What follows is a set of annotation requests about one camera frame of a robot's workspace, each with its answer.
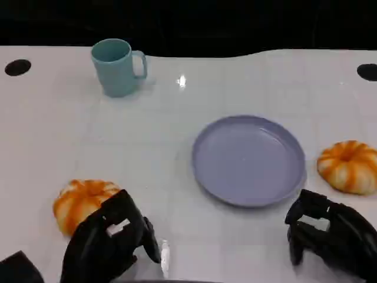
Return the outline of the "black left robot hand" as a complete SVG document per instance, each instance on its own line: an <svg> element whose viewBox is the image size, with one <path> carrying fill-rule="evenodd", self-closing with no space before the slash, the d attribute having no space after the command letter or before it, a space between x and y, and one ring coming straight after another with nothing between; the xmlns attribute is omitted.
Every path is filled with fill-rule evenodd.
<svg viewBox="0 0 377 283"><path fill-rule="evenodd" d="M78 225L65 251L60 281L111 282L136 263L134 251L140 246L161 263L152 223L122 189Z"/></svg>

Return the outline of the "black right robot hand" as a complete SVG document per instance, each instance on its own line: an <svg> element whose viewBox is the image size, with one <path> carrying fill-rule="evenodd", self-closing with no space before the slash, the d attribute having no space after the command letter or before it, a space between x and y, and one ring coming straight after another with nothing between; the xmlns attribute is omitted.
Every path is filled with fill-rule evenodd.
<svg viewBox="0 0 377 283"><path fill-rule="evenodd" d="M303 189L285 224L293 266L308 250L332 268L376 282L376 229L354 208Z"/></svg>

